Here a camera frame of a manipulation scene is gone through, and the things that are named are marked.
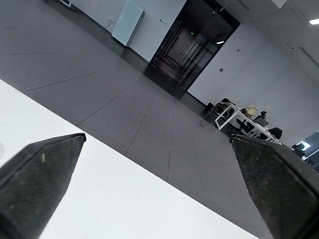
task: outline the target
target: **ceiling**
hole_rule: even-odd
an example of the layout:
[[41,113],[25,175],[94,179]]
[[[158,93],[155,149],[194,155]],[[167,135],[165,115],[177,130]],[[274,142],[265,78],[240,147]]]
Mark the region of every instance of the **ceiling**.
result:
[[217,0],[240,23],[254,23],[264,35],[319,85],[319,0],[288,0],[281,9],[271,0]]

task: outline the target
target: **beige bag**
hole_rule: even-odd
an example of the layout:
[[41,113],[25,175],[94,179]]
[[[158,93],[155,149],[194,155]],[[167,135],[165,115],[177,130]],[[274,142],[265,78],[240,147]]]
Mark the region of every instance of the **beige bag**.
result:
[[257,113],[257,106],[255,105],[251,105],[249,107],[247,107],[243,114],[247,117],[247,118],[251,118],[252,116],[254,116]]

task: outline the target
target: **black office chair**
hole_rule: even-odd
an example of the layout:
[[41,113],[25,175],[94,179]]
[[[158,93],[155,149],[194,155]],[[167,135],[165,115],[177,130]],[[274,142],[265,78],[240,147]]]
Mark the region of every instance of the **black office chair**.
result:
[[[280,139],[283,135],[283,131],[277,127],[275,128],[271,128],[270,130],[268,130],[268,132],[273,135],[276,139]],[[261,139],[268,139],[267,136],[265,136],[263,133],[259,136],[259,138]]]

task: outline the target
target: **ceiling light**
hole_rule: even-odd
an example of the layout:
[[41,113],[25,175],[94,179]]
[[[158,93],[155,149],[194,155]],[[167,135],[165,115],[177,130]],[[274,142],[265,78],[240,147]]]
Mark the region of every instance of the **ceiling light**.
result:
[[309,22],[311,23],[311,25],[317,25],[319,24],[319,19],[310,20]]

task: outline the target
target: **doorway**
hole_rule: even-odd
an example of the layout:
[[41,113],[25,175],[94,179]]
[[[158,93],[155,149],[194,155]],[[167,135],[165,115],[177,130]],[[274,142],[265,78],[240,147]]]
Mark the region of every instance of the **doorway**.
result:
[[184,89],[190,87],[238,26],[207,2],[187,0],[151,61]]

